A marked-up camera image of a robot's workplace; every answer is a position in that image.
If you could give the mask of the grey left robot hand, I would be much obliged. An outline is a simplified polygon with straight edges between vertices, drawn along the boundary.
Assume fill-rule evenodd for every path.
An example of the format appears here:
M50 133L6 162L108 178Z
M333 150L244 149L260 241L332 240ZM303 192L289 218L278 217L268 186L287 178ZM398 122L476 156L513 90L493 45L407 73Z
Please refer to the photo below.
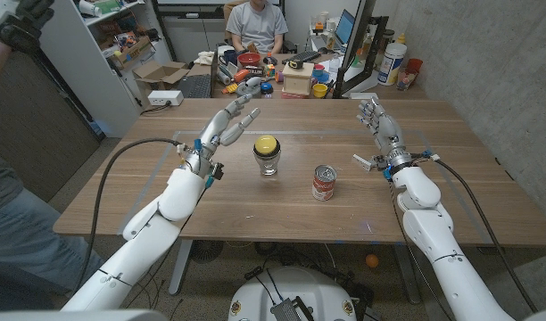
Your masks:
M194 149L186 153L185 168L201 178L211 172L211 157L220 145L234 143L250 124L259 116L260 109L255 108L241 121L228 128L229 122L241 114L244 105L252 100L252 95L242 95L218 111L204 126L194 141Z

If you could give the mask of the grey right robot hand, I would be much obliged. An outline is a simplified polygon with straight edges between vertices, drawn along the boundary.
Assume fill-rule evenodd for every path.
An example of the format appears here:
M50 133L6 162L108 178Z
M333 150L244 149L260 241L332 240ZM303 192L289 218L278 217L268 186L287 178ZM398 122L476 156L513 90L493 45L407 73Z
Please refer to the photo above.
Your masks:
M357 120L368 128L380 151L371 157L371 166L384 169L410 165L412 157L406 151L401 127L383 105L376 98L370 98L360 102L359 110Z

